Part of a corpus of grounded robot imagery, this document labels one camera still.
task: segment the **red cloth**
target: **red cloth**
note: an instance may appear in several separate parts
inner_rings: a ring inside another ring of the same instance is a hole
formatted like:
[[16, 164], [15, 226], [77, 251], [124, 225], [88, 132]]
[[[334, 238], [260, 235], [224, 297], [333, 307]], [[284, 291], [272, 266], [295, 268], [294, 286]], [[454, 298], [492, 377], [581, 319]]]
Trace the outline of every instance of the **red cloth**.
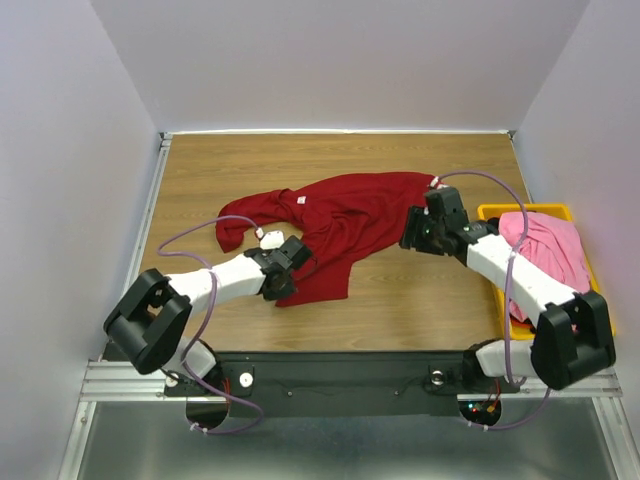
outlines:
[[[278, 300], [286, 307], [347, 298], [354, 262], [402, 237], [411, 205], [424, 204], [433, 180], [422, 173], [356, 173], [328, 178], [300, 190], [274, 190], [235, 200], [220, 215], [245, 215], [258, 225], [285, 221], [303, 232], [302, 241], [317, 259], [309, 260], [294, 279], [298, 292]], [[238, 248], [247, 223], [216, 224], [224, 252]]]

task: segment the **crumpled garment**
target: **crumpled garment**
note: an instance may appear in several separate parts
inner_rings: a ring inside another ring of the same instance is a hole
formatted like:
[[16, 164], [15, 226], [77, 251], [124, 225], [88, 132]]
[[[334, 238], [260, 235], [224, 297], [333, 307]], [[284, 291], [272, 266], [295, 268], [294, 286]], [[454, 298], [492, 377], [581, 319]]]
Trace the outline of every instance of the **crumpled garment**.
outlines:
[[[529, 231], [520, 254], [559, 282], [577, 292], [588, 292], [591, 279], [580, 235], [573, 223], [537, 212], [528, 212], [528, 217]], [[515, 245], [522, 235], [523, 223], [519, 211], [500, 217], [498, 229], [509, 245]], [[511, 302], [510, 310], [516, 320], [527, 319], [515, 302]]]

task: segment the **screw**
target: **screw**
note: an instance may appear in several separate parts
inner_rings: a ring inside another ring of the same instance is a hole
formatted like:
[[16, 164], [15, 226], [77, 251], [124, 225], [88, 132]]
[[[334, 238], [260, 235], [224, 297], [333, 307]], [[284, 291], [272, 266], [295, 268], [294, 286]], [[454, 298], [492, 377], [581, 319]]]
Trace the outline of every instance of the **screw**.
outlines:
[[444, 373], [440, 370], [434, 370], [431, 372], [431, 383], [435, 386], [439, 387], [440, 385], [444, 385]]

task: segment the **gray wall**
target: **gray wall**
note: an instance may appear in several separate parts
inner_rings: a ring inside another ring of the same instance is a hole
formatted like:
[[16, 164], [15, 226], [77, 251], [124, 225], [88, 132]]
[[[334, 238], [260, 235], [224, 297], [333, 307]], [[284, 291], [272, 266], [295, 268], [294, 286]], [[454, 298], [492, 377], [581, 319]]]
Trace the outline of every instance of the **gray wall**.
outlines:
[[636, 0], [592, 0], [515, 145], [538, 202], [569, 204], [618, 327], [616, 370], [636, 442], [640, 56]]
[[2, 2], [0, 478], [57, 478], [157, 133], [88, 1]]
[[517, 128], [588, 0], [92, 0], [162, 130]]

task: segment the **black mount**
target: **black mount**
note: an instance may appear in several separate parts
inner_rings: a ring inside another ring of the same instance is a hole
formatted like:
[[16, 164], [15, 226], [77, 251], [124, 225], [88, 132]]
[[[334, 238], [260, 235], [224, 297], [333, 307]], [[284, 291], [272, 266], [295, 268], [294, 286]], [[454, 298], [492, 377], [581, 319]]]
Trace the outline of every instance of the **black mount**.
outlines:
[[[247, 257], [260, 265], [265, 300], [285, 298], [296, 289], [291, 274], [312, 256], [295, 236], [273, 250], [253, 248]], [[104, 331], [135, 369], [145, 375], [166, 364], [175, 354], [184, 332], [191, 300], [180, 295], [158, 270], [140, 274], [104, 322]]]
[[[467, 264], [467, 247], [497, 229], [483, 221], [469, 222], [460, 193], [453, 187], [425, 194], [428, 209], [409, 208], [399, 245], [433, 255], [455, 256]], [[540, 314], [531, 347], [531, 362], [540, 379], [554, 390], [610, 367], [616, 360], [607, 303], [596, 292], [577, 294], [563, 305], [548, 304]], [[481, 372], [478, 346], [465, 356], [468, 379]]]

